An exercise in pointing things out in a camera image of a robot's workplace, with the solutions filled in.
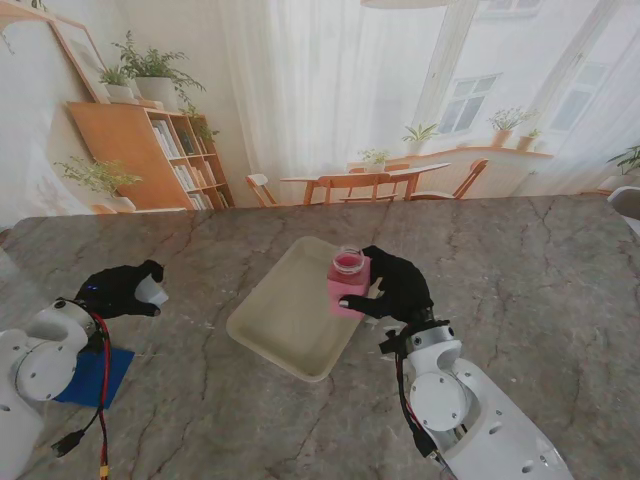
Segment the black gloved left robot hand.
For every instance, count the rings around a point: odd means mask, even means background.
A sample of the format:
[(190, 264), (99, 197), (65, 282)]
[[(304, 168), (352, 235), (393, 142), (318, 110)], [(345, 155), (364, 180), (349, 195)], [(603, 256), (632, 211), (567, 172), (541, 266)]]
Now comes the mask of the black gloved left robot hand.
[(91, 275), (82, 284), (74, 302), (102, 319), (123, 315), (158, 316), (161, 313), (159, 307), (135, 297), (137, 287), (148, 277), (161, 283), (164, 267), (148, 259), (139, 266), (123, 265), (104, 269)]

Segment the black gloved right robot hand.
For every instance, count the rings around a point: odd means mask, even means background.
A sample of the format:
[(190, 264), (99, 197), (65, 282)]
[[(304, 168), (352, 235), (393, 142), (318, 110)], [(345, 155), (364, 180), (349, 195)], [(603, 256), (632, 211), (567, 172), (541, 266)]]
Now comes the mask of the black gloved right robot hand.
[(375, 319), (392, 317), (407, 324), (434, 319), (434, 302), (421, 271), (410, 261), (375, 245), (363, 249), (370, 259), (370, 282), (380, 281), (381, 295), (343, 296), (338, 305)]

